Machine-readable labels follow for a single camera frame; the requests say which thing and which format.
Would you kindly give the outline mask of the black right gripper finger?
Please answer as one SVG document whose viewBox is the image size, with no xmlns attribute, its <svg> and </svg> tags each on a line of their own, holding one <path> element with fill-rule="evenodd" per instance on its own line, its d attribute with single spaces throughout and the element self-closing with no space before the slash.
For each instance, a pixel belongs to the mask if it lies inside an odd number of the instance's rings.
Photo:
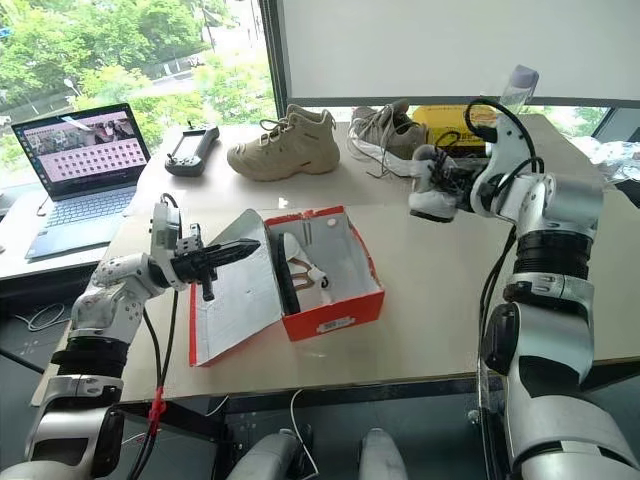
<svg viewBox="0 0 640 480">
<path fill-rule="evenodd" d="M 437 191 L 454 198 L 460 198 L 463 194 L 463 180 L 456 173 L 437 175 L 433 184 Z"/>
<path fill-rule="evenodd" d="M 432 155 L 432 173 L 444 174 L 445 172 L 457 169 L 459 165 L 456 160 L 450 157 L 445 150 L 435 148 Z"/>
</svg>

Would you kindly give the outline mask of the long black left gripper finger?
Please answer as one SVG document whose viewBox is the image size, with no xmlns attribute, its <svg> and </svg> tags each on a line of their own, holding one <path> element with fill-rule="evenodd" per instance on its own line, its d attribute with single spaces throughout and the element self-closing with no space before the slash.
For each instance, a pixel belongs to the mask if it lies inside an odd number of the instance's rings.
<svg viewBox="0 0 640 480">
<path fill-rule="evenodd" d="M 240 238 L 205 247 L 204 257 L 208 266 L 224 266 L 249 257 L 260 246 L 258 240 Z"/>
</svg>

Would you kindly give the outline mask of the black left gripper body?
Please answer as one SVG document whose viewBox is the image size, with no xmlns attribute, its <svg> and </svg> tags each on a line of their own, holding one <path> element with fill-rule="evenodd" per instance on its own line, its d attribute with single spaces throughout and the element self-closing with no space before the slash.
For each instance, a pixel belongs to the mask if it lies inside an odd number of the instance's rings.
<svg viewBox="0 0 640 480">
<path fill-rule="evenodd" d="M 188 236 L 176 240 L 170 263 L 181 282 L 200 285 L 201 278 L 206 273 L 215 273 L 216 266 L 208 266 L 205 260 L 204 248 L 207 246 L 203 243 L 200 225 L 190 224 L 188 233 Z"/>
</svg>

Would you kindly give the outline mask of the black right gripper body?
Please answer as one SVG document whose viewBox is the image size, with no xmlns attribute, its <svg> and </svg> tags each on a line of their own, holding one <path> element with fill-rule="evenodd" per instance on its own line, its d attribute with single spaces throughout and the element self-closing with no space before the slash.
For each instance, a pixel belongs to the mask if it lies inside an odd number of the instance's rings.
<svg viewBox="0 0 640 480">
<path fill-rule="evenodd" d="M 471 197 L 473 187 L 478 177 L 486 170 L 485 167 L 463 168 L 454 167 L 450 172 L 450 190 L 454 197 L 455 211 L 472 212 Z"/>
</svg>

